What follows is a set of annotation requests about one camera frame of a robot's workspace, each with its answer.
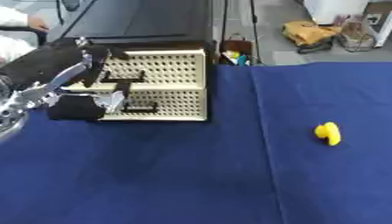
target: black drawer handle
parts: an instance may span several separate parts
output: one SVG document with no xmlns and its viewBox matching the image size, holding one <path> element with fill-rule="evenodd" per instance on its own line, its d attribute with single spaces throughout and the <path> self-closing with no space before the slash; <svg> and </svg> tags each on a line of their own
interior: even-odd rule
<svg viewBox="0 0 392 224">
<path fill-rule="evenodd" d="M 112 79 L 110 78 L 111 72 L 106 72 L 105 76 L 101 79 L 101 83 L 135 83 L 145 82 L 145 71 L 141 71 L 137 78 L 132 79 Z"/>
<path fill-rule="evenodd" d="M 130 104 L 127 102 L 125 103 L 124 108 L 121 110 L 121 112 L 125 114 L 138 114 L 138 113 L 156 114 L 158 112 L 158 103 L 152 101 L 148 103 L 148 105 L 146 105 L 145 107 L 132 108 Z"/>
</svg>

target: yellow object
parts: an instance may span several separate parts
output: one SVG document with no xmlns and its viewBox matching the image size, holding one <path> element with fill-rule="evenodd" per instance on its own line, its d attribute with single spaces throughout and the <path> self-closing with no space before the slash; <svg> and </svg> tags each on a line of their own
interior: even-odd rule
<svg viewBox="0 0 392 224">
<path fill-rule="evenodd" d="M 297 46 L 309 46 L 341 32 L 338 26 L 318 26 L 309 21 L 294 21 L 284 24 L 283 35 Z"/>
<path fill-rule="evenodd" d="M 328 138 L 328 143 L 335 146 L 341 142 L 341 134 L 338 125 L 334 122 L 327 122 L 324 125 L 319 125 L 314 133 L 318 138 Z"/>
</svg>

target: perforated metal drawer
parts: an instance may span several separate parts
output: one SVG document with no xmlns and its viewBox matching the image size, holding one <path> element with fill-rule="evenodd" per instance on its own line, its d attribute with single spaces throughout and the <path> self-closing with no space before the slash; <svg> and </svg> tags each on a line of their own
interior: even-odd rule
<svg viewBox="0 0 392 224">
<path fill-rule="evenodd" d="M 103 121 L 207 119 L 207 60 L 203 49 L 127 54 L 127 61 L 107 59 L 92 87 L 77 83 L 65 90 L 111 95 L 118 81 L 132 80 L 122 111 L 105 115 Z"/>
<path fill-rule="evenodd" d="M 130 59 L 108 59 L 96 84 L 110 79 L 136 79 L 144 73 L 144 81 L 135 85 L 187 85 L 203 88 L 206 85 L 206 55 L 204 50 L 126 52 Z"/>
<path fill-rule="evenodd" d="M 74 93 L 86 92 L 86 89 L 70 87 Z M 89 93 L 111 95 L 109 88 L 89 88 Z M 207 119 L 207 92 L 204 89 L 189 90 L 134 90 L 123 104 L 122 111 L 107 114 L 103 121 L 123 120 L 161 120 L 161 121 L 205 121 Z"/>
</svg>

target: blue tablecloth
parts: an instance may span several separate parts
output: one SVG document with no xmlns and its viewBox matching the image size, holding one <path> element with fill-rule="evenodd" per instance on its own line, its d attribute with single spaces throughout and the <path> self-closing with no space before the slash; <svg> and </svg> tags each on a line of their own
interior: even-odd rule
<svg viewBox="0 0 392 224">
<path fill-rule="evenodd" d="M 0 223 L 281 223 L 250 73 L 219 67 L 211 122 L 51 122 L 0 146 Z"/>
<path fill-rule="evenodd" d="M 284 223 L 392 221 L 392 64 L 252 69 Z M 336 122 L 343 142 L 313 137 Z"/>
<path fill-rule="evenodd" d="M 36 111 L 0 145 L 0 223 L 390 223 L 391 71 L 218 66 L 206 123 Z M 312 134 L 328 121 L 337 147 Z"/>
</svg>

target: yellow toy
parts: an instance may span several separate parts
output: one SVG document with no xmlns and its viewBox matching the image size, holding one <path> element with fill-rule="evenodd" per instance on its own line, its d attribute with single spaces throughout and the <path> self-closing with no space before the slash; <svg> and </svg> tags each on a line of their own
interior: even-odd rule
<svg viewBox="0 0 392 224">
<path fill-rule="evenodd" d="M 334 122 L 327 122 L 324 125 L 319 125 L 314 133 L 318 138 L 328 138 L 330 146 L 335 146 L 341 142 L 341 134 L 338 125 Z"/>
</svg>

